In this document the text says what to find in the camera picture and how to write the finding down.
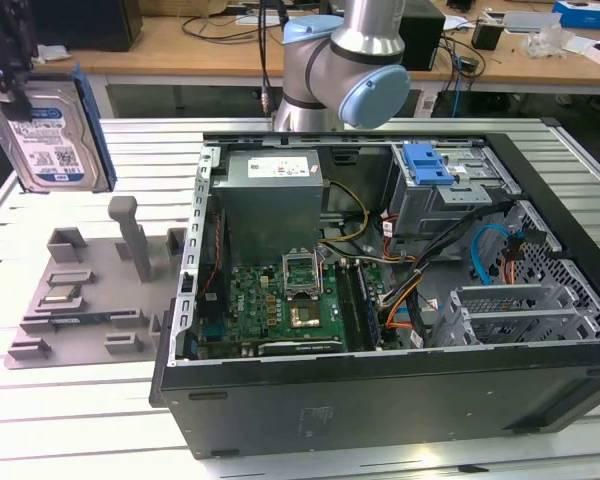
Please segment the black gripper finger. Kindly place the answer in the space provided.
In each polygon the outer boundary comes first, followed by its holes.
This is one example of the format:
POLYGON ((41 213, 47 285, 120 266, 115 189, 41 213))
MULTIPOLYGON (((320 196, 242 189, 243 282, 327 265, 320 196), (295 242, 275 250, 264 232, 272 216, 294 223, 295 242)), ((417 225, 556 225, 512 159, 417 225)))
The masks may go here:
POLYGON ((18 78, 7 70, 0 70, 0 91, 5 99, 0 108, 8 120, 31 120, 32 106, 18 78))

